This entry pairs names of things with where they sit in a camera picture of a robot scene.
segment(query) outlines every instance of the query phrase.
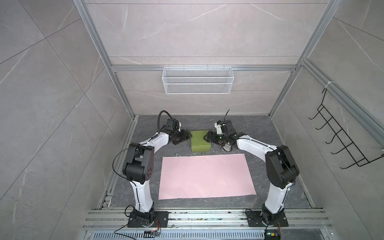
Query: ventilation grate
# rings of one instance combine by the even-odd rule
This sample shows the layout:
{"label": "ventilation grate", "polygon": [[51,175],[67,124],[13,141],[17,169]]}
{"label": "ventilation grate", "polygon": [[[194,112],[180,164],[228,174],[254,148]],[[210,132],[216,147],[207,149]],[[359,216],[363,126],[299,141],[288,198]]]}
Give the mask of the ventilation grate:
{"label": "ventilation grate", "polygon": [[[148,240],[154,238],[144,233],[144,230],[120,230],[119,233],[133,237],[137,240]],[[93,240],[130,239],[113,233],[112,230],[95,230]],[[197,239],[264,239],[264,230],[162,230],[156,240],[197,240]]]}

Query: white cable tie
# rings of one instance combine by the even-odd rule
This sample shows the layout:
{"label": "white cable tie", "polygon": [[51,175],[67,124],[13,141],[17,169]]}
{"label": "white cable tie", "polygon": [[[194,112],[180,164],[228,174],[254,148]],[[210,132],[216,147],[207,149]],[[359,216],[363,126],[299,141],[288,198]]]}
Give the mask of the white cable tie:
{"label": "white cable tie", "polygon": [[336,83],[336,82],[328,81],[327,85],[325,85],[324,88],[327,88],[327,86],[328,86],[330,83]]}

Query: enclosure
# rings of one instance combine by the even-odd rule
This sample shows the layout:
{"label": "enclosure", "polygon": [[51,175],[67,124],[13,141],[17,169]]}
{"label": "enclosure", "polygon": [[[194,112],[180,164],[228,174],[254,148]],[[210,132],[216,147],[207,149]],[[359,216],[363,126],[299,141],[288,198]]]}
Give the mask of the enclosure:
{"label": "enclosure", "polygon": [[[383,239],[381,0],[2,0],[0,238],[115,239],[135,205],[130,143],[181,129],[289,148],[300,170],[282,239]],[[167,120],[160,118],[161,125]],[[256,195],[160,199],[163,157],[244,154]],[[148,183],[161,235],[264,239],[266,163],[234,147],[161,147]]]}

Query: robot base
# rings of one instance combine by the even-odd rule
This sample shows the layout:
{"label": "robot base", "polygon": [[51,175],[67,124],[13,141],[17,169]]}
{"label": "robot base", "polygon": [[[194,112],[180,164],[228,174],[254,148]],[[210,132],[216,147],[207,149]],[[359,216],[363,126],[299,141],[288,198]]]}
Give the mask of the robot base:
{"label": "robot base", "polygon": [[284,209],[276,214],[270,214],[263,205],[262,210],[246,210],[245,215],[247,216],[248,226],[250,227],[265,227],[267,225],[270,227],[278,227],[279,224],[280,227],[288,227],[288,221],[286,220]]}
{"label": "robot base", "polygon": [[129,214],[129,221],[127,227],[156,227],[156,218],[159,220],[160,227],[167,227],[168,216],[169,212],[155,212],[153,208],[151,208],[148,213],[142,213],[137,211],[136,209],[133,209],[133,211]]}

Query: gray tile wall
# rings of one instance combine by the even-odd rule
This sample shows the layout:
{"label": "gray tile wall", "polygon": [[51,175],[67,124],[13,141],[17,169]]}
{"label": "gray tile wall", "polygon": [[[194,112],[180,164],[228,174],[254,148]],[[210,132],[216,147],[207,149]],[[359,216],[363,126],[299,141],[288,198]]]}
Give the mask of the gray tile wall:
{"label": "gray tile wall", "polygon": [[[346,150],[332,155],[331,152],[342,149],[341,142],[334,139],[331,144],[326,144],[333,137],[330,127],[315,129],[325,123],[320,115],[308,119],[317,113],[322,91],[323,86],[303,70],[273,121],[285,145],[293,152],[312,201],[316,207],[326,210],[338,237],[382,239],[384,159],[362,167],[340,169],[352,164],[352,158]],[[325,96],[324,105],[369,160],[382,155],[382,146],[329,93]],[[335,122],[330,123],[337,131],[340,129]],[[356,159],[362,158],[356,148],[348,149]]]}
{"label": "gray tile wall", "polygon": [[346,0],[310,60],[384,125],[384,1]]}
{"label": "gray tile wall", "polygon": [[[322,0],[88,0],[112,64],[296,64]],[[268,114],[289,73],[236,72],[228,95],[166,95],[158,72],[119,72],[136,114]]]}
{"label": "gray tile wall", "polygon": [[115,64],[292,64],[326,3],[92,0],[87,6]]}
{"label": "gray tile wall", "polygon": [[[345,0],[331,20],[323,36],[317,43],[310,60],[322,69],[333,81],[339,84],[352,98],[366,109],[378,122],[384,124],[384,2],[380,0]],[[381,222],[384,221],[384,188],[382,159],[362,167],[341,170],[351,158],[346,152],[331,155],[340,148],[340,142],[324,144],[332,138],[329,129],[317,131],[313,126],[319,123],[308,117],[315,103],[314,86],[306,82],[312,78],[308,73],[298,77],[286,96],[309,135],[320,150],[325,162],[337,180],[350,204],[355,209],[364,228],[370,236],[367,239],[382,239]],[[368,159],[382,154],[380,146],[358,122],[334,100],[329,100],[329,108],[346,129]],[[342,229],[355,227],[346,225]]]}
{"label": "gray tile wall", "polygon": [[0,238],[74,239],[130,119],[71,0],[3,3]]}
{"label": "gray tile wall", "polygon": [[229,94],[165,94],[161,71],[118,72],[136,114],[267,115],[289,71],[235,71]]}

